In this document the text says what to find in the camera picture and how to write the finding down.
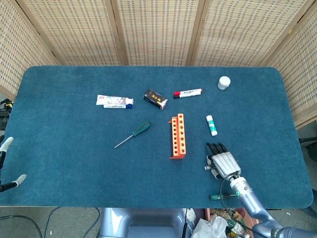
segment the plastic bag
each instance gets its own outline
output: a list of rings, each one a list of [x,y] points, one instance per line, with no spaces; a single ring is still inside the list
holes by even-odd
[[[217,215],[213,215],[210,222],[200,219],[194,229],[192,238],[226,238],[225,230],[227,226],[226,220]]]

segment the black box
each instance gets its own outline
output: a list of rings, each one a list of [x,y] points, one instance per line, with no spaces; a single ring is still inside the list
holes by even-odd
[[[153,91],[152,89],[148,89],[146,93],[143,95],[143,98],[153,104],[154,106],[163,110],[167,104],[167,98]]]

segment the floor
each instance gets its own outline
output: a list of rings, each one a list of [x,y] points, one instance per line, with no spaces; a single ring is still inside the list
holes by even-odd
[[[298,130],[299,137],[317,136],[317,123],[313,123]],[[302,150],[307,165],[308,173],[312,181],[312,187],[317,190],[317,163],[312,161],[307,154],[305,145]],[[98,217],[95,208],[64,207],[56,210],[50,219],[46,236],[44,230],[52,207],[1,207],[0,217],[7,215],[24,215],[33,219],[40,227],[43,237],[47,238],[82,238],[89,227]],[[294,226],[301,229],[317,232],[317,219],[306,215],[298,209],[282,209],[270,211],[280,223],[286,227]],[[95,238],[100,227],[100,219],[97,224],[85,236]],[[22,218],[2,220],[0,218],[0,238],[37,238],[39,234],[30,221]]]

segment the woven panel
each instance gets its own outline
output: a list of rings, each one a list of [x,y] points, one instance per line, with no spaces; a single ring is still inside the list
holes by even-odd
[[[24,0],[65,64],[119,65],[105,0]]]
[[[185,65],[198,0],[118,0],[131,65]]]
[[[276,67],[284,78],[293,116],[317,104],[317,11],[269,65]]]
[[[55,63],[16,8],[1,0],[0,85],[16,95],[24,71],[43,64]]]
[[[211,0],[195,65],[256,66],[305,0]]]

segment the blue table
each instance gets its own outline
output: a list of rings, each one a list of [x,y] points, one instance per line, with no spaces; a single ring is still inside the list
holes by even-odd
[[[225,91],[218,79],[231,78]],[[163,111],[142,95],[152,88],[169,99]],[[203,88],[173,99],[174,91]],[[96,106],[98,94],[134,98],[133,109]],[[183,160],[170,160],[171,126],[184,114]],[[212,137],[206,116],[218,135]],[[139,124],[146,132],[117,149]],[[0,205],[89,207],[221,207],[209,201],[219,180],[205,172],[205,143],[223,143],[266,208],[311,204],[306,171],[280,73],[263,67],[38,66],[28,69],[5,132],[3,181],[20,174]],[[229,192],[226,184],[224,192]],[[238,199],[228,206],[241,206]]]

